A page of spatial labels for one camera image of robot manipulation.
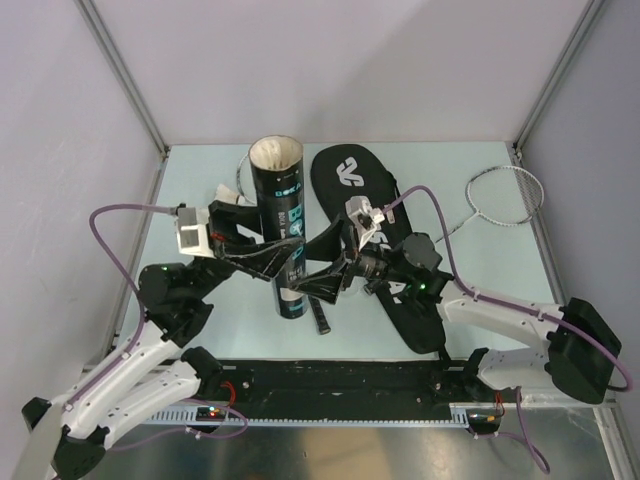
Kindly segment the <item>black shuttlecock tube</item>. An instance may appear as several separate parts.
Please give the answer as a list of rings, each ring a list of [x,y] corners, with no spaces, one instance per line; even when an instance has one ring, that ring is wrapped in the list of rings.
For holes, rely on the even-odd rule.
[[[263,137],[248,150],[266,241],[306,239],[303,155],[303,145],[284,135]],[[297,319],[306,312],[306,296],[291,288],[305,275],[305,246],[300,245],[273,280],[277,312],[285,319]]]

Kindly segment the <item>left badminton racket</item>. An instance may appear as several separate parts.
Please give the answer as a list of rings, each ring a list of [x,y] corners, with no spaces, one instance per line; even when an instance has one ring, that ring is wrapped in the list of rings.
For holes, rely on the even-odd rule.
[[[242,171],[244,164],[248,161],[248,155],[245,154],[238,162],[236,168],[236,188],[239,196],[244,200],[247,204],[256,205],[256,201],[252,199],[246,192],[243,187],[242,182]],[[309,300],[309,305],[316,323],[317,331],[319,335],[327,335],[331,332],[331,326],[326,318],[326,314],[324,312],[323,307],[320,304],[320,301],[312,297]]]

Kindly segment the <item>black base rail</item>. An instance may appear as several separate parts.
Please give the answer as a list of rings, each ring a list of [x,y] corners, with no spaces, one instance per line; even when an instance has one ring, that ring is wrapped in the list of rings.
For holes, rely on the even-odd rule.
[[[309,415],[339,409],[369,413],[378,407],[409,412],[416,403],[491,403],[495,393],[462,369],[440,361],[222,360],[213,381],[195,394],[233,401],[239,411]]]

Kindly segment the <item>right badminton racket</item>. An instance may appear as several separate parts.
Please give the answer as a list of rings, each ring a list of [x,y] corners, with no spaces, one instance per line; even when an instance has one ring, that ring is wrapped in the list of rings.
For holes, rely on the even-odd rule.
[[[449,228],[436,242],[453,235],[476,218],[500,227],[529,223],[541,210],[545,191],[542,183],[526,169],[502,165],[472,177],[465,188],[465,199],[472,214]]]

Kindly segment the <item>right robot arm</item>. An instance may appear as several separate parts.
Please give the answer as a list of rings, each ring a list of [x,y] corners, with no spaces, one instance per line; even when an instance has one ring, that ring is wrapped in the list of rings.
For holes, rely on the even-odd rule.
[[[566,305],[540,304],[463,285],[442,271],[441,256],[425,233],[411,233],[392,248],[371,243],[364,217],[337,217],[308,242],[307,256],[327,268],[294,282],[295,291],[333,304],[355,277],[375,285],[397,282],[400,302],[436,331],[435,345],[445,342],[444,325],[465,324],[522,343],[498,351],[478,348],[465,364],[464,393],[476,401],[496,390],[547,388],[596,405],[610,390],[621,342],[595,307],[573,298]]]

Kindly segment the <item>badminton racket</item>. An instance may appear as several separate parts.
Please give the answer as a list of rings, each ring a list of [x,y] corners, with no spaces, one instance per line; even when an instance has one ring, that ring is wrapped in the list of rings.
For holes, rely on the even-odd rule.
[[[238,162],[236,168],[236,188],[239,196],[244,200],[247,204],[256,205],[256,201],[252,199],[246,192],[243,187],[242,182],[242,171],[244,164],[248,161],[248,155],[245,154]],[[309,305],[316,323],[317,331],[319,335],[327,335],[331,332],[331,326],[326,318],[326,314],[324,312],[323,307],[320,304],[320,301],[312,297],[309,300]]]
[[[526,169],[502,165],[472,177],[465,188],[465,199],[472,214],[449,228],[436,242],[453,235],[476,218],[500,227],[529,223],[541,210],[545,191],[542,183]]]

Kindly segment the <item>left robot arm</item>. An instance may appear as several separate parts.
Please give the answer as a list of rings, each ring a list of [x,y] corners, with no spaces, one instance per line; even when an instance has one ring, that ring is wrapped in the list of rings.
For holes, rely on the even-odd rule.
[[[180,401],[207,401],[223,384],[223,367],[203,347],[190,347],[213,310],[204,299],[241,271],[274,279],[304,240],[300,236],[257,242],[257,208],[215,201],[205,209],[136,205],[172,216],[188,264],[153,264],[129,283],[139,308],[133,334],[65,393],[34,397],[22,408],[30,438],[12,476],[80,479],[126,433]]]

